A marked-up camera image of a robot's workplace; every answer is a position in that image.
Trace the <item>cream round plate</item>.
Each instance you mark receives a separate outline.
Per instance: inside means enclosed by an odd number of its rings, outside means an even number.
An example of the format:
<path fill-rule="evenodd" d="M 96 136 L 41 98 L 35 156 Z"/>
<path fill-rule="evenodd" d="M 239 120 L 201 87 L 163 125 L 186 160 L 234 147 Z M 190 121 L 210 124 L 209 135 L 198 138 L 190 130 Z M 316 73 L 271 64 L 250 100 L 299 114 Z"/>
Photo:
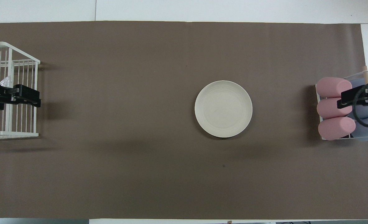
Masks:
<path fill-rule="evenodd" d="M 242 86 L 220 80 L 201 89 L 194 103 L 194 113 L 205 132 L 219 138 L 230 138 L 248 127 L 253 104 Z"/>

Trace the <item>pink plastic cup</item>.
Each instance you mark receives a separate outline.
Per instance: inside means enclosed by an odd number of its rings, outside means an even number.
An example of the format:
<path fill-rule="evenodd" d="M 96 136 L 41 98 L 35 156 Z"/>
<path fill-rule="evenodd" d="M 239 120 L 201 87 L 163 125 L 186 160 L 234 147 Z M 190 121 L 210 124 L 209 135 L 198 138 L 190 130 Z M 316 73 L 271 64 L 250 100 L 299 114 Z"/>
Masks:
<path fill-rule="evenodd" d="M 352 84 L 343 78 L 324 77 L 317 82 L 315 89 L 320 97 L 335 98 L 340 97 L 342 92 L 352 89 Z"/>
<path fill-rule="evenodd" d="M 351 134 L 356 128 L 355 121 L 349 117 L 336 117 L 323 120 L 318 125 L 322 139 L 335 140 Z"/>
<path fill-rule="evenodd" d="M 345 108 L 337 108 L 337 101 L 340 98 L 325 98 L 318 102 L 317 112 L 323 119 L 332 119 L 336 117 L 344 117 L 352 112 L 350 106 Z"/>

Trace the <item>brown table mat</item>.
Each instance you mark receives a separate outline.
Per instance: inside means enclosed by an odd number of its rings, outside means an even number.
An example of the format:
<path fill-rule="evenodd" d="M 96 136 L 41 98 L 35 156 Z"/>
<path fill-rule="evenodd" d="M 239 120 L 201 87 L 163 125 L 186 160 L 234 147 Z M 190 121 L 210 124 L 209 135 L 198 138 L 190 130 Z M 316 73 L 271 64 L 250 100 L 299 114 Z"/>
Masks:
<path fill-rule="evenodd" d="M 368 219 L 368 142 L 325 141 L 314 85 L 365 64 L 358 24 L 0 24 L 41 61 L 38 138 L 0 140 L 0 218 Z M 252 119 L 198 124 L 235 82 Z"/>

